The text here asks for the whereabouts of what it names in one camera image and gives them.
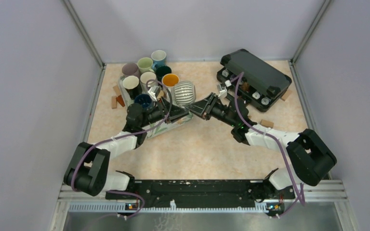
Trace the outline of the black mug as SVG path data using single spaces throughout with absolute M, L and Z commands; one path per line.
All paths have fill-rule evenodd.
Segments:
M 137 76 L 125 77 L 122 81 L 122 85 L 132 100 L 142 93 L 140 80 Z

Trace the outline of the white ribbed mug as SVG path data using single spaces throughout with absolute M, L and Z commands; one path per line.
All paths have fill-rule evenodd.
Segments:
M 143 93 L 147 93 L 151 87 L 158 85 L 156 82 L 157 76 L 154 72 L 144 72 L 139 80 Z

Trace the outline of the clear floral glass jar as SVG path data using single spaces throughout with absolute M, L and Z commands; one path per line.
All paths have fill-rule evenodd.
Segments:
M 180 81 L 179 77 L 176 75 L 176 74 L 166 74 L 162 77 L 162 84 L 163 84 L 163 91 L 164 91 L 164 95 L 166 97 L 169 96 L 168 92 L 169 93 L 172 93 L 173 91 L 173 88 L 176 84 L 178 84 Z

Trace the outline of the striped grey white mug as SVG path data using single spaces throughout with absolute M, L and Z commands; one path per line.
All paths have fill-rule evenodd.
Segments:
M 173 87 L 174 101 L 177 106 L 187 106 L 196 101 L 196 88 L 190 81 L 181 81 Z

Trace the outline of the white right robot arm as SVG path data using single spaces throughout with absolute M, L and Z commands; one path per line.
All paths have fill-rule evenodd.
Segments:
M 225 105 L 211 93 L 186 108 L 204 120 L 214 117 L 230 125 L 231 134 L 239 143 L 282 153 L 286 166 L 271 172 L 263 185 L 264 194 L 269 198 L 277 198 L 284 188 L 295 183 L 317 186 L 337 164 L 335 155 L 314 130 L 286 132 L 257 124 L 249 119 L 249 110 L 242 99 Z

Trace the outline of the navy blue mug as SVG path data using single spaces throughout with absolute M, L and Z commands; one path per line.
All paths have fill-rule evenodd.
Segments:
M 151 109 L 154 105 L 153 100 L 148 94 L 139 94 L 135 97 L 134 103 L 140 104 L 146 110 Z

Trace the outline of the light blue mug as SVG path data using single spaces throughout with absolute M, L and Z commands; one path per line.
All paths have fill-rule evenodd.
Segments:
M 152 52 L 151 59 L 153 60 L 152 68 L 157 69 L 161 66 L 166 65 L 167 54 L 163 50 L 157 50 Z

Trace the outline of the lilac purple mug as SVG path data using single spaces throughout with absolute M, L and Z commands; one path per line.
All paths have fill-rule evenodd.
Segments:
M 136 76 L 140 77 L 140 69 L 136 63 L 127 63 L 122 67 L 122 74 L 124 77 Z

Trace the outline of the small orange mug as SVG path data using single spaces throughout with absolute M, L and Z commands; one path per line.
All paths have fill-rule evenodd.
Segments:
M 164 98 L 164 95 L 165 95 L 165 92 L 163 90 L 161 90 L 158 94 L 157 94 L 157 100 L 160 100 L 161 98 Z

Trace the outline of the dark green mug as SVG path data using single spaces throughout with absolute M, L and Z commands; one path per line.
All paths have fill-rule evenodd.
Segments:
M 162 81 L 162 78 L 165 75 L 171 74 L 171 73 L 172 73 L 172 69 L 169 66 L 161 66 L 155 70 L 155 74 L 157 76 L 158 81 Z

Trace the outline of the light green mug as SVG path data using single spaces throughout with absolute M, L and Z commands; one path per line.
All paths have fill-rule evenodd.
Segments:
M 137 66 L 141 74 L 145 72 L 155 72 L 153 70 L 153 60 L 149 57 L 143 57 L 137 61 Z

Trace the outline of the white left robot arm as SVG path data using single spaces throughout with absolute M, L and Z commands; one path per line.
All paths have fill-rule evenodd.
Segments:
M 132 103 L 127 107 L 126 124 L 119 134 L 96 144 L 77 145 L 64 174 L 63 183 L 76 192 L 91 196 L 101 191 L 117 191 L 124 199 L 133 197 L 134 177 L 123 171 L 109 173 L 111 159 L 135 150 L 145 140 L 169 131 L 181 121 L 192 118 L 189 110 L 165 99 L 150 103 Z

